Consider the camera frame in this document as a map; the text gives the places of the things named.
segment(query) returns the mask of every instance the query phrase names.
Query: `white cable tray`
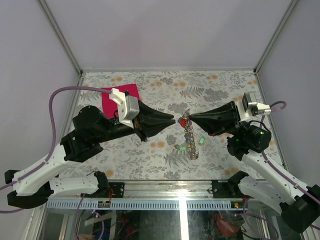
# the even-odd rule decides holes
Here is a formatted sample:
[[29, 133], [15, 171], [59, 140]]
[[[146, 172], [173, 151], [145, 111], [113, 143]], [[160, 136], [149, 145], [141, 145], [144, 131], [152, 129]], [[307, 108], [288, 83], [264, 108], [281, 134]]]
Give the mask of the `white cable tray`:
[[[80, 200], [50, 199], [46, 207], [50, 209], [77, 209]], [[113, 199], [111, 206], [108, 203], [99, 203], [94, 199], [83, 200], [79, 209], [82, 210], [179, 210], [178, 200], [121, 200]], [[186, 201], [187, 210], [233, 210], [230, 201], [202, 200]]]

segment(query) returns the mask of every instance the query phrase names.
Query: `small toy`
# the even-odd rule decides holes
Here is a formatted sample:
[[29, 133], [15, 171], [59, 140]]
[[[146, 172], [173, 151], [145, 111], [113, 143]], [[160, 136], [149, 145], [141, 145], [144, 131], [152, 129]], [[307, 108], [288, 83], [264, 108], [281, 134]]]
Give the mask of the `small toy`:
[[189, 112], [190, 109], [185, 111], [182, 117], [178, 119], [178, 123], [184, 128], [185, 148], [189, 153], [189, 157], [191, 160], [196, 160], [199, 157], [199, 152], [196, 150], [194, 128], [192, 127], [192, 122], [189, 119]]
[[186, 146], [180, 146], [179, 147], [179, 151], [180, 152], [186, 152], [188, 150], [188, 148]]
[[200, 140], [199, 140], [199, 145], [205, 144], [205, 140], [206, 140], [206, 138], [204, 136], [201, 136]]

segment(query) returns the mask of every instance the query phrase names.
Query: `glass panel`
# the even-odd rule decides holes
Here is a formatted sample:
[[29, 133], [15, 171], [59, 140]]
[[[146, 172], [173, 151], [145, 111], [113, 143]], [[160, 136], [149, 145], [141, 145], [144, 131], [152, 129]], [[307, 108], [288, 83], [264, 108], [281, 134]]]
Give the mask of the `glass panel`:
[[[80, 210], [74, 225], [75, 210], [49, 209], [44, 224], [46, 240], [73, 240], [77, 229], [79, 240], [248, 240], [260, 239], [244, 221], [239, 210], [188, 210], [186, 201], [179, 210]], [[273, 209], [252, 201], [247, 213], [259, 215], [271, 222], [279, 232], [279, 240], [301, 240]], [[259, 234], [275, 239], [276, 232], [256, 217], [247, 217]]]

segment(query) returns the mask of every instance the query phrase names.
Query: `patterned table surface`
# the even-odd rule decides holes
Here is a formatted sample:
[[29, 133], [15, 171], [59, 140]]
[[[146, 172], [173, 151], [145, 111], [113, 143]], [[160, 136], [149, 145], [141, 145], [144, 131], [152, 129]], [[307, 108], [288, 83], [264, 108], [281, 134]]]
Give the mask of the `patterned table surface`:
[[[189, 108], [190, 113], [205, 112], [240, 100], [244, 92], [255, 92], [257, 100], [262, 102], [252, 71], [88, 72], [83, 85], [105, 88], [132, 83], [137, 84], [140, 98], [147, 106], [172, 114], [176, 120]], [[101, 94], [82, 91], [75, 114], [88, 105], [102, 110]], [[114, 180], [222, 180], [242, 170], [253, 178], [262, 178], [229, 155], [228, 134], [210, 137], [196, 124], [193, 127], [199, 151], [196, 160], [174, 148], [185, 143], [184, 129], [177, 123], [147, 142], [130, 135], [102, 143], [104, 151], [80, 167], [68, 168], [61, 176], [80, 177], [102, 171]], [[205, 144], [200, 146], [201, 136], [205, 136]], [[273, 137], [266, 153], [281, 163]]]

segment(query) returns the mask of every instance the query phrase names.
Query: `green block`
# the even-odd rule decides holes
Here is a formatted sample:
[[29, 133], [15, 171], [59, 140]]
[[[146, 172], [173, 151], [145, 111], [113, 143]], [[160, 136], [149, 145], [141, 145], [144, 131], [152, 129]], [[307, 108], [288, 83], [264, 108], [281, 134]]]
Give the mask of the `green block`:
[[206, 140], [206, 138], [204, 136], [200, 137], [199, 145], [205, 144], [205, 140]]
[[180, 152], [186, 152], [187, 150], [188, 150], [188, 148], [185, 147], [185, 146], [180, 146], [180, 147], [179, 147], [179, 151], [180, 151]]

